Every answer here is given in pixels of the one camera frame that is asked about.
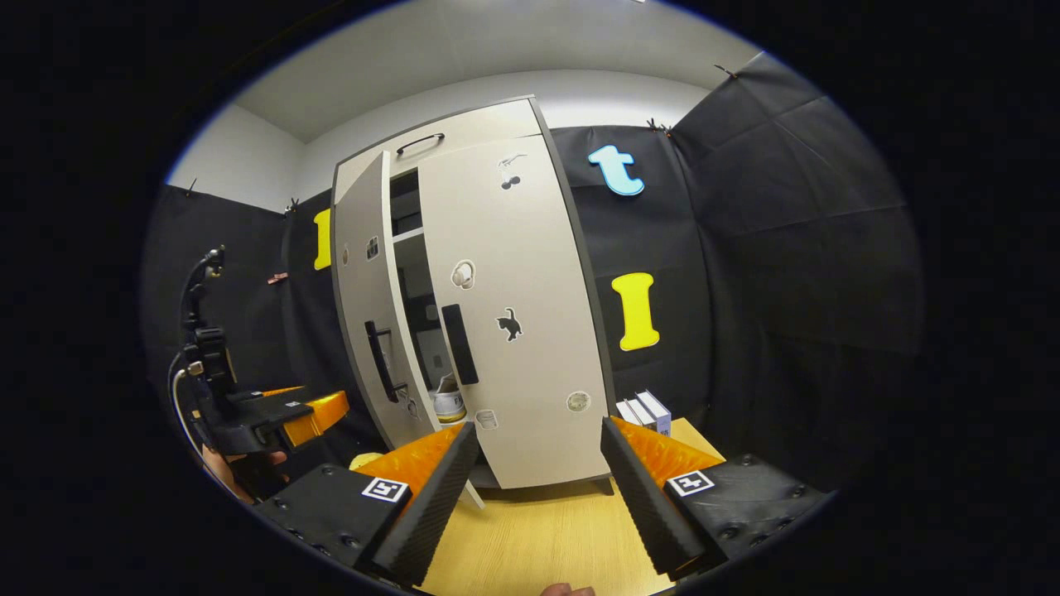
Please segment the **drawer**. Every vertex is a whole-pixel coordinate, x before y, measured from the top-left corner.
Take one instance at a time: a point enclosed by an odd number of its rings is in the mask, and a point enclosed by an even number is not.
[[[439,133],[445,135],[443,140],[427,139],[398,155],[399,147]],[[506,102],[443,118],[387,139],[339,162],[335,172],[335,200],[342,199],[354,180],[382,151],[390,152],[390,176],[398,176],[430,157],[491,141],[540,134],[541,126],[529,100]]]

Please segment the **cat sticker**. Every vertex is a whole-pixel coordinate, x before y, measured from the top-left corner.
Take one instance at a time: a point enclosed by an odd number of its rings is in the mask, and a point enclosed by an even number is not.
[[[515,341],[516,337],[523,335],[523,326],[515,320],[515,311],[511,306],[505,310],[508,311],[508,316],[497,317],[497,328],[508,332],[508,341]]]

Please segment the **cabinet handle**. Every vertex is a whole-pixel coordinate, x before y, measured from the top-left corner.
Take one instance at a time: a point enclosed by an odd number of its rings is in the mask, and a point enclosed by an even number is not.
[[[475,370],[475,358],[471,356],[471,346],[467,345],[467,331],[463,327],[460,304],[442,306],[442,319],[445,321],[445,333],[449,336],[449,348],[453,349],[457,380],[461,385],[478,383],[478,371]]]
[[[442,141],[442,140],[445,139],[445,133],[435,133],[434,135],[429,136],[429,137],[424,137],[422,139],[417,139],[417,140],[412,141],[411,143],[405,143],[404,145],[398,147],[398,151],[395,153],[398,155],[402,155],[402,154],[405,153],[405,147],[412,146],[416,143],[419,143],[420,141],[426,141],[427,139],[434,139],[435,137],[438,137],[438,140]]]
[[[375,369],[383,381],[383,389],[387,392],[387,399],[398,403],[398,391],[408,387],[408,383],[394,385],[390,380],[390,371],[387,370],[387,361],[383,358],[383,346],[379,345],[379,336],[388,335],[389,329],[375,329],[375,321],[366,320],[365,330],[368,331],[368,345],[372,348],[372,358],[375,360]]]

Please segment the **ceiling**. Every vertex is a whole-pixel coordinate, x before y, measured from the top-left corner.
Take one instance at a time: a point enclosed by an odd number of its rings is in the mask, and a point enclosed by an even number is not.
[[[390,102],[460,81],[612,70],[713,89],[758,49],[655,0],[410,0],[339,30],[236,105],[310,142]]]

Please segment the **white cabinet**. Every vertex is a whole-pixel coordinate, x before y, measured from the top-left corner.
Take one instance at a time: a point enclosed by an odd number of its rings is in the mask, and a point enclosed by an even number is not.
[[[471,110],[341,162],[332,216],[343,334],[382,434],[396,448],[440,428],[429,389],[454,371],[501,488],[608,473],[595,285],[533,107]],[[427,130],[445,139],[395,172],[391,147]]]

